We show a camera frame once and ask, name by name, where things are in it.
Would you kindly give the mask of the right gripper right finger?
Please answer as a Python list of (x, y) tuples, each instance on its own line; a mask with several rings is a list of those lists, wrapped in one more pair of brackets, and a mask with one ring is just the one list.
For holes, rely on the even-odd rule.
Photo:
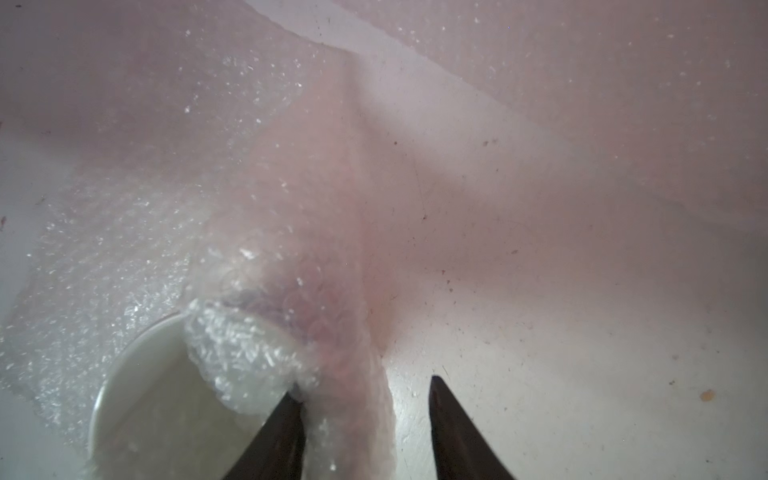
[(430, 380), (429, 417), (438, 480), (515, 479), (438, 375)]

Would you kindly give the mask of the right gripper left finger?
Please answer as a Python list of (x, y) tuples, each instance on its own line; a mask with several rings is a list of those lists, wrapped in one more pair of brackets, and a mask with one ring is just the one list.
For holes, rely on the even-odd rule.
[(300, 480), (305, 445), (302, 404), (286, 393), (223, 480)]

